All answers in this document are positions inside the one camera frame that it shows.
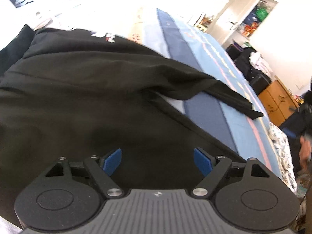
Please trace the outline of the person's right hand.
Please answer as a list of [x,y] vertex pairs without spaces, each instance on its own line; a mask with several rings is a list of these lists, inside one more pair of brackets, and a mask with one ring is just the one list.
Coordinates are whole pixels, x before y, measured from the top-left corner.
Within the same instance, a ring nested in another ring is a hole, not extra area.
[[311,143],[303,136],[300,137],[299,162],[303,170],[308,169],[308,162],[311,156]]

